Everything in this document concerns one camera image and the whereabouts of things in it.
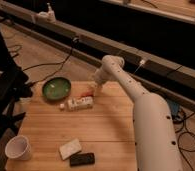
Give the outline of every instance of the chair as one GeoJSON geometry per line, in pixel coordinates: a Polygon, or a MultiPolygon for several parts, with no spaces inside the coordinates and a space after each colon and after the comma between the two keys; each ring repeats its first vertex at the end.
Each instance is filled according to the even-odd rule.
{"type": "Polygon", "coordinates": [[[15,123],[22,120],[25,113],[13,116],[15,102],[20,98],[31,97],[32,91],[27,84],[28,76],[13,61],[0,33],[0,139],[10,128],[15,134],[15,123]]]}

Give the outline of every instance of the green bowl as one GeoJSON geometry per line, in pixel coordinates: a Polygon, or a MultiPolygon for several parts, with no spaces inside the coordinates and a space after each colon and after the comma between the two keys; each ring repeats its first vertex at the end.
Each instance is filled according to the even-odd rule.
{"type": "Polygon", "coordinates": [[[48,101],[62,100],[71,90],[71,82],[64,77],[55,77],[47,81],[42,88],[43,97],[48,101]]]}

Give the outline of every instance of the wooden tabletop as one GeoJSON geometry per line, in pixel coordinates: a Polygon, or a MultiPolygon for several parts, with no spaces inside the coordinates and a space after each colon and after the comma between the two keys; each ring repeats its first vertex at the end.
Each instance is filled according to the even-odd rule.
{"type": "Polygon", "coordinates": [[[156,6],[162,11],[171,12],[175,14],[186,15],[195,18],[195,4],[189,0],[131,0],[131,4],[142,5],[147,7],[156,6]]]}
{"type": "MultiPolygon", "coordinates": [[[[79,97],[89,90],[91,84],[72,82],[68,98],[79,97]]],[[[19,131],[19,134],[29,138],[33,157],[29,161],[8,160],[7,171],[137,170],[132,125],[133,103],[118,83],[106,83],[96,93],[92,109],[73,112],[61,111],[61,102],[47,103],[42,98],[42,85],[36,85],[19,131]],[[59,147],[75,138],[80,140],[82,153],[95,154],[94,165],[70,167],[69,159],[61,159],[59,147]]]]}

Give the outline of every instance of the black cable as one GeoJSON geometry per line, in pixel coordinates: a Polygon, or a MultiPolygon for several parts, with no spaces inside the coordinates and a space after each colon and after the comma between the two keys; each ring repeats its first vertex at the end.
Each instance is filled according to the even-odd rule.
{"type": "Polygon", "coordinates": [[[149,5],[151,5],[152,7],[154,7],[154,8],[158,8],[155,4],[153,4],[152,2],[149,2],[149,1],[147,1],[147,0],[141,0],[142,2],[144,2],[144,3],[147,3],[147,4],[149,4],[149,5]]]}
{"type": "Polygon", "coordinates": [[[179,150],[180,150],[180,153],[183,157],[183,159],[186,161],[186,163],[188,164],[188,166],[190,167],[190,169],[192,171],[194,171],[191,163],[189,162],[189,160],[187,159],[187,157],[184,155],[183,151],[185,152],[189,152],[189,153],[192,153],[192,152],[195,152],[195,148],[194,149],[186,149],[186,148],[183,148],[180,146],[180,140],[181,138],[184,136],[184,135],[190,135],[194,140],[195,140],[195,133],[191,132],[188,128],[187,128],[187,123],[186,121],[191,118],[192,116],[195,115],[195,112],[193,112],[192,114],[186,116],[186,113],[183,109],[181,109],[181,114],[183,114],[183,117],[182,117],[182,120],[178,121],[177,124],[182,124],[182,127],[176,131],[176,133],[179,133],[181,132],[183,129],[185,129],[184,132],[180,133],[179,136],[178,136],[178,139],[177,139],[177,142],[178,142],[178,147],[179,147],[179,150]]]}
{"type": "Polygon", "coordinates": [[[71,49],[69,51],[69,54],[67,55],[67,57],[65,58],[65,60],[61,61],[61,62],[56,62],[56,63],[43,63],[43,64],[38,64],[38,65],[33,65],[33,66],[30,66],[28,68],[25,68],[23,71],[27,71],[29,69],[32,69],[32,68],[35,68],[35,67],[40,67],[40,66],[47,66],[47,65],[60,65],[60,67],[54,71],[53,73],[51,73],[50,75],[47,75],[46,77],[44,77],[43,79],[39,80],[39,81],[35,81],[33,82],[32,84],[36,84],[38,82],[41,82],[41,81],[44,81],[46,79],[48,79],[49,77],[52,77],[54,76],[57,72],[59,72],[60,70],[63,69],[63,66],[64,64],[66,63],[66,61],[70,58],[70,56],[72,55],[72,52],[73,52],[73,49],[74,49],[74,45],[79,43],[79,39],[78,38],[74,38],[72,40],[72,46],[71,46],[71,49]]]}
{"type": "Polygon", "coordinates": [[[14,55],[11,55],[11,56],[12,56],[12,58],[16,58],[19,56],[19,53],[15,53],[14,55]]]}
{"type": "Polygon", "coordinates": [[[194,116],[194,115],[195,115],[195,112],[193,112],[192,114],[188,115],[183,121],[185,121],[185,120],[191,118],[191,117],[194,116]]]}
{"type": "Polygon", "coordinates": [[[60,66],[56,71],[54,71],[54,72],[51,73],[50,75],[47,75],[46,77],[44,77],[44,78],[41,79],[41,80],[38,80],[38,81],[33,82],[33,84],[36,84],[36,83],[41,82],[41,81],[45,81],[45,80],[48,79],[49,77],[54,76],[57,72],[59,72],[60,70],[62,70],[64,64],[66,63],[66,61],[67,61],[67,60],[70,58],[70,56],[72,55],[72,52],[73,52],[73,47],[71,48],[71,50],[70,50],[69,54],[67,55],[66,59],[60,63],[61,66],[60,66]]]}
{"type": "MultiPolygon", "coordinates": [[[[172,73],[178,71],[178,70],[179,70],[180,68],[182,68],[182,67],[183,67],[183,65],[180,65],[180,66],[177,67],[176,69],[173,69],[173,70],[169,71],[167,74],[165,74],[165,75],[163,76],[163,78],[167,78],[169,75],[171,75],[172,73]]],[[[156,93],[156,92],[161,91],[162,88],[163,88],[163,87],[161,86],[161,87],[158,88],[158,89],[153,89],[153,90],[150,90],[150,91],[156,93]]]]}
{"type": "Polygon", "coordinates": [[[186,158],[186,156],[183,154],[182,150],[180,149],[180,154],[182,155],[182,157],[184,158],[184,160],[186,161],[186,163],[188,164],[188,166],[190,167],[190,169],[192,171],[194,171],[194,168],[192,167],[191,163],[188,161],[188,159],[186,158]]]}

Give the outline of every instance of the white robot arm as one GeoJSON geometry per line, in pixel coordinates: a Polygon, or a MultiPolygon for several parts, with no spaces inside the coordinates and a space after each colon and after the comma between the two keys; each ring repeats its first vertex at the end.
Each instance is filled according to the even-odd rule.
{"type": "Polygon", "coordinates": [[[98,85],[112,75],[134,102],[138,171],[183,171],[175,131],[167,102],[158,94],[150,93],[123,69],[121,57],[106,55],[94,75],[98,85]]]}

